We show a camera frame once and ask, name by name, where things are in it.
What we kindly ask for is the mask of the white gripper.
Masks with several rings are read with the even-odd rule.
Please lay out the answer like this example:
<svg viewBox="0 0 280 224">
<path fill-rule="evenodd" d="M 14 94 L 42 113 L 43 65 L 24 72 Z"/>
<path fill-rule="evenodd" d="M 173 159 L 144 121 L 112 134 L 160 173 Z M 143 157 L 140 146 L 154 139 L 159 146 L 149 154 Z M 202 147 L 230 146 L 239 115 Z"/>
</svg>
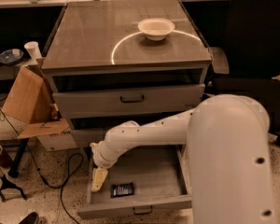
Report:
<svg viewBox="0 0 280 224">
<path fill-rule="evenodd" d="M 106 169 L 111 168 L 118 161 L 118 154 L 111 150 L 105 143 L 100 141 L 99 143 L 90 143 L 92 158 L 96 166 L 100 168 L 94 168 L 92 172 L 91 191 L 97 192 L 104 184 L 108 171 Z"/>
</svg>

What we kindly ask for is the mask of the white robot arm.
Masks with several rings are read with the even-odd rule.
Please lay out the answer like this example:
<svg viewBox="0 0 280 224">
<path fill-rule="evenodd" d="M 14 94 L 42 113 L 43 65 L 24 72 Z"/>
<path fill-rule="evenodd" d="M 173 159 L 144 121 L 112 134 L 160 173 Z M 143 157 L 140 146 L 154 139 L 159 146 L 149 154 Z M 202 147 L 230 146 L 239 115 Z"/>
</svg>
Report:
<svg viewBox="0 0 280 224">
<path fill-rule="evenodd" d="M 194 224 L 277 224 L 268 148 L 270 119 L 256 100 L 221 94 L 139 125 L 127 121 L 91 144 L 99 171 L 134 147 L 185 145 Z"/>
</svg>

